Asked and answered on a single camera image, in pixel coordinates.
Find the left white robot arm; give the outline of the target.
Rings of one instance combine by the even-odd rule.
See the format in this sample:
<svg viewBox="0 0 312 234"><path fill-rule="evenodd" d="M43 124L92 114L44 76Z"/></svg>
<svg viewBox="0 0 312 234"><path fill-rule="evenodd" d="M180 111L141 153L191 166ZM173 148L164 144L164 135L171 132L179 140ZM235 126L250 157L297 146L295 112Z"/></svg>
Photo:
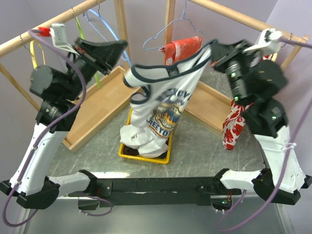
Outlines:
<svg viewBox="0 0 312 234"><path fill-rule="evenodd" d="M33 136L15 174L0 184L1 191L16 197L23 208L44 210L63 195L96 193L98 179L87 170L61 177L48 177L47 171L75 122L87 83L97 72L108 74L127 45L125 40L89 42L78 38L74 50L64 56L67 72L48 65L32 71L30 91L42 99Z"/></svg>

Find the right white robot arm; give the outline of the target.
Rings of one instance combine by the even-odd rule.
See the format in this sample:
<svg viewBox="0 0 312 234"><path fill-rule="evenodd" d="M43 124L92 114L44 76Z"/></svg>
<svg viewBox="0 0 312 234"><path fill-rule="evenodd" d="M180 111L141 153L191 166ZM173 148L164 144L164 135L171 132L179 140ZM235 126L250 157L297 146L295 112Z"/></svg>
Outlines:
<svg viewBox="0 0 312 234"><path fill-rule="evenodd" d="M267 166L258 171L238 172L225 168L214 176L214 190L225 194L229 189L253 190L263 200L294 205L300 189L308 188L311 176L305 174L290 144L290 126L283 105L274 99L287 85L280 66L262 59L260 49L249 50L241 40L233 44L211 43L214 70L226 74L236 104L251 133L258 141Z"/></svg>

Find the white graphic tank top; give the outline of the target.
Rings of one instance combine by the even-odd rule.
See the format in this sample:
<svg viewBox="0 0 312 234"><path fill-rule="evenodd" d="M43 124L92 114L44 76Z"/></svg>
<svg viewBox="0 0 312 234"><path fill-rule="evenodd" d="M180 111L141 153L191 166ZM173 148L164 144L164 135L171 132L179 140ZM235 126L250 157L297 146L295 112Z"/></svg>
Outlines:
<svg viewBox="0 0 312 234"><path fill-rule="evenodd" d="M211 60L212 41L173 65L134 64L123 78L131 95L130 124L121 127L120 142L145 158L156 158L168 150L166 143Z"/></svg>

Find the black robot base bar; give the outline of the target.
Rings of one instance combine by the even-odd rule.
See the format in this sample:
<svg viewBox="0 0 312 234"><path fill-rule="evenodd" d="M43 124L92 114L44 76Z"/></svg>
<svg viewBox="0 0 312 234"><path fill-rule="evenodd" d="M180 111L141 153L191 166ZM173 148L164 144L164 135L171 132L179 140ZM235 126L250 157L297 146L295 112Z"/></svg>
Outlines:
<svg viewBox="0 0 312 234"><path fill-rule="evenodd" d="M100 178L87 195L110 201L114 206L196 204L209 206L215 195L240 195L213 177Z"/></svg>

